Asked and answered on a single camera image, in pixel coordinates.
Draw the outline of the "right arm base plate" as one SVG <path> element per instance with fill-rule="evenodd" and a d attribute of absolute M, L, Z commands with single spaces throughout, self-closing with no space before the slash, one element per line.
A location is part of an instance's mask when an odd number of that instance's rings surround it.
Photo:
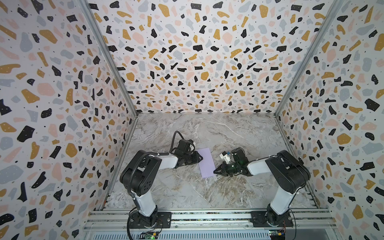
<path fill-rule="evenodd" d="M 268 227 L 293 227 L 293 218 L 290 211 L 286 211 L 282 215 L 276 214 L 274 211 L 252 211 L 250 222 L 255 228 Z"/>

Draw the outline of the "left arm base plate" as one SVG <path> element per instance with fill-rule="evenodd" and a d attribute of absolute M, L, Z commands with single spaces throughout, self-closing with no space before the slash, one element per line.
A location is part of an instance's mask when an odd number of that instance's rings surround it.
<path fill-rule="evenodd" d="M 154 212 L 151 216 L 146 217 L 136 211 L 131 213 L 130 217 L 128 224 L 130 229 L 169 229 L 171 227 L 171 212 Z"/>

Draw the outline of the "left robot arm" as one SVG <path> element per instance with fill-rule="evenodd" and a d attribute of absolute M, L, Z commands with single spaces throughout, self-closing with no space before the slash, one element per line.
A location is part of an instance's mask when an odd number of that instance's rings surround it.
<path fill-rule="evenodd" d="M 194 165 L 202 160 L 192 140 L 180 140 L 177 147 L 165 153 L 139 150 L 123 170 L 120 182 L 134 200 L 139 214 L 147 219 L 154 218 L 158 207 L 151 187 L 158 171 Z"/>

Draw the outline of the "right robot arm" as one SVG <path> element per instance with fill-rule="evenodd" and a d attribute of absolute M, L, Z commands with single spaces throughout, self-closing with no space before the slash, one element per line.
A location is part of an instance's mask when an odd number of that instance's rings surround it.
<path fill-rule="evenodd" d="M 213 173 L 224 177 L 247 177 L 270 173 L 279 187 L 268 211 L 276 216 L 285 214 L 297 192 L 311 178 L 309 170 L 288 151 L 282 150 L 259 160 L 249 161 L 243 148 L 220 154 L 223 160 Z"/>

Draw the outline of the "lilac square paper sheet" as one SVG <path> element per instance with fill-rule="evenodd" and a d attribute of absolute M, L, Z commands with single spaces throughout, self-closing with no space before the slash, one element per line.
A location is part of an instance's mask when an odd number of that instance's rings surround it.
<path fill-rule="evenodd" d="M 199 162 L 199 168 L 203 179 L 213 177 L 215 163 L 209 148 L 198 149 L 197 152 L 203 157 Z"/>

